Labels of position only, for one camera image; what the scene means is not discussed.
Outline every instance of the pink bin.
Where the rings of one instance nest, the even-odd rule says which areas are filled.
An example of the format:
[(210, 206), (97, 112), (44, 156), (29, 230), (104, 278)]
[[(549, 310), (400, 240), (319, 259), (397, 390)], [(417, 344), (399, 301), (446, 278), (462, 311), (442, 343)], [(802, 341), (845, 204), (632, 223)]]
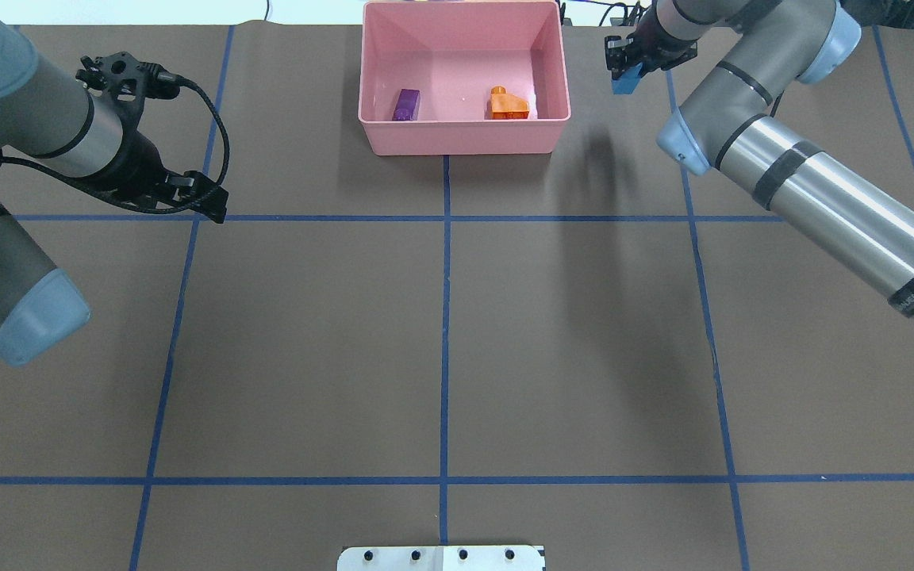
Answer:
[[(376, 155), (552, 152), (570, 119), (555, 2), (366, 4), (359, 120)], [(527, 100), (527, 119), (494, 120), (490, 90)], [(419, 90), (416, 121), (392, 121), (400, 90)]]

